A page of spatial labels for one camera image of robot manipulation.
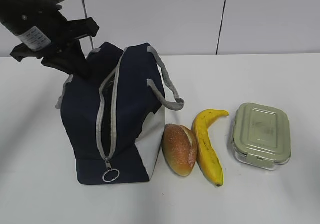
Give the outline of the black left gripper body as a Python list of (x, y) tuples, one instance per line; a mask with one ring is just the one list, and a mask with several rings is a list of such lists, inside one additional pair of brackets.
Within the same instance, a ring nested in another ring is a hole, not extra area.
[(0, 22), (21, 44), (10, 55), (21, 62), (27, 57), (57, 56), (66, 60), (68, 42), (97, 35), (93, 18), (67, 20), (61, 5), (50, 0), (0, 0)]

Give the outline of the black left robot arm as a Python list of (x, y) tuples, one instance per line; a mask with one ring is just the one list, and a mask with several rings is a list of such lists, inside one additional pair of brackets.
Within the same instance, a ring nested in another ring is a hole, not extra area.
[(67, 20), (60, 12), (65, 0), (0, 1), (1, 24), (21, 41), (10, 53), (15, 60), (35, 57), (46, 67), (90, 77), (80, 39), (97, 35), (93, 18)]

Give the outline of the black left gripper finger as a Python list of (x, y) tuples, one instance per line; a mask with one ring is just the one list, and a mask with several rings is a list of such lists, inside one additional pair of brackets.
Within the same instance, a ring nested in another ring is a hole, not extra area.
[(91, 76), (92, 69), (84, 56), (79, 40), (67, 43), (65, 58), (66, 69), (69, 74), (76, 74), (84, 79)]
[(57, 56), (46, 56), (42, 59), (41, 63), (43, 66), (57, 69), (67, 74), (73, 73), (70, 64), (66, 60)]

